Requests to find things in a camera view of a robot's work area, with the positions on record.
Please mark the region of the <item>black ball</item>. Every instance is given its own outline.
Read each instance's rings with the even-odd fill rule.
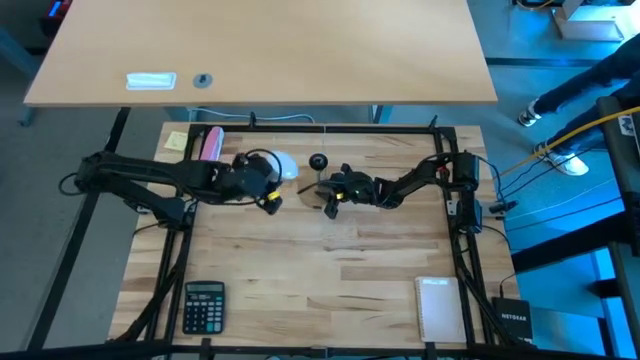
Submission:
[[[315,171],[322,171],[329,165],[329,159],[324,154],[313,154],[309,158],[309,166]]]

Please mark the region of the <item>netgear logo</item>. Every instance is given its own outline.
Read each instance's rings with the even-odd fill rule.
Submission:
[[[527,321],[527,318],[525,316],[513,314],[502,314],[502,318],[507,320]]]

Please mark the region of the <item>black pants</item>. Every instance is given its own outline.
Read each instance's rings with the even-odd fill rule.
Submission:
[[[539,115],[556,112],[558,109],[595,87],[607,87],[613,80],[629,80],[620,90],[612,95],[621,101],[640,96],[640,34],[624,43],[615,53],[611,54],[591,69],[573,77],[564,84],[542,95],[533,109]],[[564,129],[558,131],[547,140],[552,143],[569,132],[600,118],[594,105],[586,112],[571,120]],[[602,132],[598,126],[564,141],[553,151],[568,155],[574,153],[581,145],[589,145],[602,139]]]

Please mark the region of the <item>person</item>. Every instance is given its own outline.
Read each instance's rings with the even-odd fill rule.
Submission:
[[[532,101],[527,109],[518,116],[518,122],[525,127],[532,126],[545,115],[557,112],[563,105],[575,100],[588,90],[611,86],[613,80],[628,80],[625,86],[611,94],[617,97],[621,103],[640,95],[640,34],[629,39],[615,53],[598,62],[591,69]],[[534,152],[600,117],[594,104],[589,110],[571,120],[554,136],[537,144],[534,147]],[[564,174],[584,175],[589,171],[589,167],[575,155],[575,152],[583,145],[590,145],[601,139],[602,131],[598,126],[595,126],[565,140],[552,150],[539,155],[539,158],[550,162]]]

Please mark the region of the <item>yellow cable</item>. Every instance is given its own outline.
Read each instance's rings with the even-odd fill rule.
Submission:
[[[554,0],[549,0],[549,1],[545,2],[544,4],[542,4],[542,5],[538,5],[538,6],[524,6],[524,5],[522,5],[522,3],[520,2],[520,0],[518,0],[518,1],[516,1],[516,2],[517,2],[517,3],[518,3],[518,5],[519,5],[521,8],[523,8],[523,9],[526,9],[526,10],[540,10],[540,9],[542,9],[542,8],[545,8],[545,7],[549,6],[549,5],[551,5],[551,3],[553,3],[553,1],[554,1]]]
[[[577,128],[577,129],[573,130],[572,132],[568,133],[567,135],[565,135],[565,136],[561,137],[560,139],[558,139],[558,140],[552,142],[551,144],[547,145],[546,147],[536,151],[533,155],[531,155],[528,158],[522,160],[521,162],[517,163],[516,165],[512,166],[511,168],[503,171],[502,173],[500,173],[500,176],[507,175],[510,172],[512,172],[513,170],[519,168],[520,166],[525,165],[526,163],[531,162],[532,160],[535,160],[538,157],[538,155],[545,154],[547,151],[549,151],[549,150],[553,149],[554,147],[558,146],[560,143],[565,142],[566,140],[578,135],[579,133],[581,133],[581,132],[583,132],[585,130],[591,129],[594,126],[598,126],[598,125],[600,125],[602,123],[605,123],[605,122],[607,122],[609,120],[617,119],[620,116],[631,115],[631,114],[637,113],[637,112],[640,112],[640,106],[636,106],[636,107],[631,108],[631,109],[620,111],[618,113],[615,113],[615,114],[612,114],[612,115],[609,115],[609,116],[605,116],[605,117],[603,117],[601,119],[594,120],[594,121],[592,121],[592,122],[590,122],[590,123],[588,123],[586,125],[582,125],[579,128]]]

